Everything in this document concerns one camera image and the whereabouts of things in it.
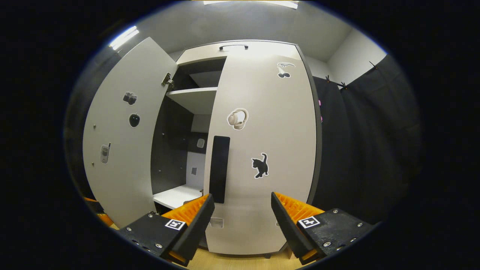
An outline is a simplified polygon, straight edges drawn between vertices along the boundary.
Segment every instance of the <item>white shelf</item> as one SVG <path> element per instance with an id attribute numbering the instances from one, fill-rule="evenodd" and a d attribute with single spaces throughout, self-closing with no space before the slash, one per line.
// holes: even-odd
<path id="1" fill-rule="evenodd" d="M 171 91 L 167 97 L 193 114 L 212 114 L 217 87 Z"/>
<path id="2" fill-rule="evenodd" d="M 183 202 L 201 197 L 200 188 L 190 187 L 186 184 L 153 195 L 153 200 L 165 207 L 175 209 Z"/>

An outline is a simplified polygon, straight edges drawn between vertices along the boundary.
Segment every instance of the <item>cat sticker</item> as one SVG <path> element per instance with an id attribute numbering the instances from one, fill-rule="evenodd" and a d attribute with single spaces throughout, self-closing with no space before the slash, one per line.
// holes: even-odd
<path id="1" fill-rule="evenodd" d="M 252 168 L 257 169 L 258 173 L 255 175 L 255 179 L 263 178 L 268 175 L 267 154 L 262 153 L 263 160 L 252 159 Z"/>
<path id="2" fill-rule="evenodd" d="M 294 64 L 289 63 L 289 62 L 280 62 L 280 63 L 277 63 L 276 65 L 277 65 L 277 68 L 278 68 L 278 77 L 280 77 L 280 78 L 290 78 L 290 73 L 285 72 L 280 67 L 282 67 L 282 68 L 285 68 L 285 67 L 288 67 L 288 66 L 295 67 Z"/>

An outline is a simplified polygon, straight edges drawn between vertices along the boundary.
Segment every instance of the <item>black cat sticker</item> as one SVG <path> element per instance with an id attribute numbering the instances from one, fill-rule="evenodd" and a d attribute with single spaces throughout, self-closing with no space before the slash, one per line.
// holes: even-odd
<path id="1" fill-rule="evenodd" d="M 267 164 L 267 154 L 262 153 L 264 160 L 252 159 L 252 168 L 257 169 L 258 174 L 255 176 L 255 179 L 263 178 L 268 175 L 268 164 Z"/>

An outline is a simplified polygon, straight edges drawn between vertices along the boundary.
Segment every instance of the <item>ceiling light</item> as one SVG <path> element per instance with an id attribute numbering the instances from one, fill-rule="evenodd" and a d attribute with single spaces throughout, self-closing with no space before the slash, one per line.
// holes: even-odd
<path id="1" fill-rule="evenodd" d="M 275 5 L 279 5 L 279 6 L 288 7 L 288 8 L 291 8 L 291 9 L 297 9 L 297 7 L 299 6 L 298 1 L 256 1 L 256 2 L 264 2 L 264 3 L 269 3 L 269 4 L 275 4 Z"/>
<path id="2" fill-rule="evenodd" d="M 222 2 L 231 2 L 231 1 L 204 1 L 204 5 L 216 4 Z M 270 4 L 275 4 L 279 6 L 284 6 L 292 9 L 297 9 L 298 1 L 244 1 L 244 2 L 265 2 Z"/>
<path id="3" fill-rule="evenodd" d="M 231 1 L 204 1 L 204 5 L 216 4 L 221 2 L 231 2 Z"/>
<path id="4" fill-rule="evenodd" d="M 130 27 L 127 31 L 123 32 L 120 36 L 114 39 L 110 43 L 110 47 L 112 47 L 112 49 L 118 49 L 121 45 L 127 42 L 127 40 L 129 40 L 138 33 L 139 31 L 137 30 L 136 26 Z"/>

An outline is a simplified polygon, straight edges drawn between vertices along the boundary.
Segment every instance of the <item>door handle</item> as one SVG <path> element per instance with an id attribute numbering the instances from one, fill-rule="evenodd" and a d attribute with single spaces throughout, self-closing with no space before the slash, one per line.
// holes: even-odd
<path id="1" fill-rule="evenodd" d="M 220 46 L 220 50 L 223 50 L 223 47 L 226 47 L 226 46 L 244 46 L 245 49 L 248 49 L 248 45 L 232 44 L 232 45 L 223 45 L 223 46 Z"/>
<path id="2" fill-rule="evenodd" d="M 212 194 L 213 200 L 216 203 L 225 202 L 229 148 L 230 137 L 213 137 L 212 161 L 210 163 L 209 193 Z"/>

